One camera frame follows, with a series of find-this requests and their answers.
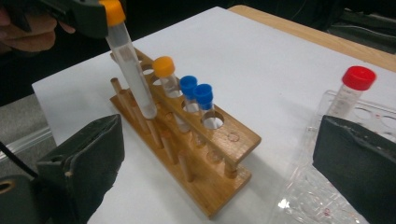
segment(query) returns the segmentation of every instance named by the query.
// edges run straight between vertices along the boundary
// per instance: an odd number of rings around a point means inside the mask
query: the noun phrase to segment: red cap
[[[367,91],[375,81],[375,73],[365,67],[352,66],[346,70],[343,82],[355,91]]]

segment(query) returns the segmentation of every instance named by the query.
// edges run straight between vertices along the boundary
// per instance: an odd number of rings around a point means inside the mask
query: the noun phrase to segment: hand
[[[0,55],[11,49],[38,52],[53,47],[55,43],[54,29],[57,21],[48,14],[40,16],[26,15],[32,32],[27,33],[11,23],[5,8],[0,7]],[[64,23],[63,29],[73,34],[76,30]]]

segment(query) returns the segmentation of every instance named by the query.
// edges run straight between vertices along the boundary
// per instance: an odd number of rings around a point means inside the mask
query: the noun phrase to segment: dark background
[[[370,14],[396,17],[395,0],[146,0],[128,1],[127,28],[132,40],[152,34],[212,7],[246,5],[325,31],[345,7]],[[34,57],[17,57],[0,67],[0,106],[33,92],[32,83],[109,50],[104,39],[79,33],[70,35],[56,28],[55,46]]]

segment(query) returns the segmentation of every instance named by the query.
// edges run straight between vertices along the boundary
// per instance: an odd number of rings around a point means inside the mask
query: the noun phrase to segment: test tube rack
[[[131,91],[124,90],[116,78],[111,79],[116,95],[110,101],[204,214],[212,218],[251,178],[251,172],[240,162],[261,138],[216,105],[216,117],[223,124],[216,130],[205,128],[198,113],[183,109],[183,96],[165,96],[153,74],[152,60],[137,49],[136,54],[158,108],[157,117],[144,119]],[[178,130],[174,114],[190,126],[188,133]],[[203,147],[194,144],[194,134],[205,140]]]

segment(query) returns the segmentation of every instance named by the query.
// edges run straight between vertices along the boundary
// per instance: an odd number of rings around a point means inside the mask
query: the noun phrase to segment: white table
[[[362,98],[396,104],[396,74],[219,7],[136,40],[151,59],[168,55],[176,75],[214,88],[215,104],[262,137],[242,163],[253,177],[213,220],[123,121],[126,158],[90,223],[265,223],[299,153],[304,129],[326,90],[337,91],[351,65],[377,73]],[[109,53],[33,85],[59,145],[89,122],[118,113],[110,79],[126,82]]]

